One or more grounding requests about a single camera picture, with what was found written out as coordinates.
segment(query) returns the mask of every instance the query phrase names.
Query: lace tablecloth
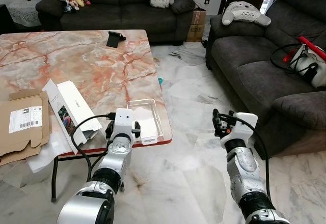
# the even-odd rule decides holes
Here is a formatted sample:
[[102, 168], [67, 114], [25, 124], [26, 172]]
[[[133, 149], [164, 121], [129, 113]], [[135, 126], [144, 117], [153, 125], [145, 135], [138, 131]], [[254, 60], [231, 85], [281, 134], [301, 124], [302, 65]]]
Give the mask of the lace tablecloth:
[[16, 1], [7, 6], [9, 13], [15, 23], [22, 24], [27, 27], [41, 25], [35, 5], [38, 1]]

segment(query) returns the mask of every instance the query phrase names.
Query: open cardboard box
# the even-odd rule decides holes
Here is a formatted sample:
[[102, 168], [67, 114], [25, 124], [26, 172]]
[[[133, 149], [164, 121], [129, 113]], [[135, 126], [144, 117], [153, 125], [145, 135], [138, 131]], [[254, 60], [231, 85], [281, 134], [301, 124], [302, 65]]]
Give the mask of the open cardboard box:
[[[10, 131], [13, 111], [41, 106], [41, 125]], [[40, 152], [41, 146], [48, 143], [50, 135], [48, 97], [46, 92], [37, 89], [23, 90], [9, 95], [9, 102], [0, 106], [0, 165], [25, 159]]]

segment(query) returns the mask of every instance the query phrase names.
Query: marble table top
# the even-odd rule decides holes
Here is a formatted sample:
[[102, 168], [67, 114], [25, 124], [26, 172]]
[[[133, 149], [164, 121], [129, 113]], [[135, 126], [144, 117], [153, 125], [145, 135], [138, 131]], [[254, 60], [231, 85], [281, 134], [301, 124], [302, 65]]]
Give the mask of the marble table top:
[[[41, 89], [72, 81], [95, 115], [126, 108], [127, 101], [151, 98], [157, 106], [164, 136], [157, 144], [172, 139], [156, 69], [144, 30], [118, 31], [127, 40], [118, 48], [106, 46], [108, 31], [70, 31], [5, 34], [0, 36], [0, 103], [8, 94], [24, 89]], [[50, 111], [52, 130], [61, 130]], [[83, 147], [103, 148], [108, 121]]]

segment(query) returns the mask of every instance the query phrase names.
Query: barcode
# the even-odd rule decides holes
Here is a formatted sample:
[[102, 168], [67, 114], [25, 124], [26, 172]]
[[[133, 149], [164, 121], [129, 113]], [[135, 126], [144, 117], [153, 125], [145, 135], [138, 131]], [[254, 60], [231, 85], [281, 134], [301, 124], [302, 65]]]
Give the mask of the barcode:
[[26, 126], [30, 126], [31, 123], [30, 122], [26, 122], [24, 124], [20, 124], [20, 128], [26, 127]]

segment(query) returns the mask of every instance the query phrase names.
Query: red table edge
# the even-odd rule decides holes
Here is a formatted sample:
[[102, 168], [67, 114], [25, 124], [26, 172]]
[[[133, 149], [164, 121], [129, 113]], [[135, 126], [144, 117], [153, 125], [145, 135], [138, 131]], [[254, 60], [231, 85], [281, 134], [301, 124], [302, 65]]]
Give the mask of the red table edge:
[[[132, 147], [133, 148], [140, 148], [140, 147], [149, 147], [149, 146], [158, 146], [158, 145], [164, 145], [164, 144], [169, 144], [172, 141], [172, 139], [167, 140], [167, 141], [162, 141], [162, 142], [158, 142], [157, 144], [150, 144], [150, 145], [143, 145], [143, 144], [134, 144]], [[104, 150], [106, 150], [106, 148], [100, 148], [100, 149], [86, 149], [84, 150], [84, 152], [86, 154], [91, 154], [91, 153], [100, 153], [103, 152]], [[71, 156], [71, 155], [78, 155], [81, 154], [80, 152], [77, 152], [77, 154], [74, 154], [74, 152], [68, 152], [68, 153], [64, 153], [59, 155], [58, 157], [64, 157], [64, 156]]]

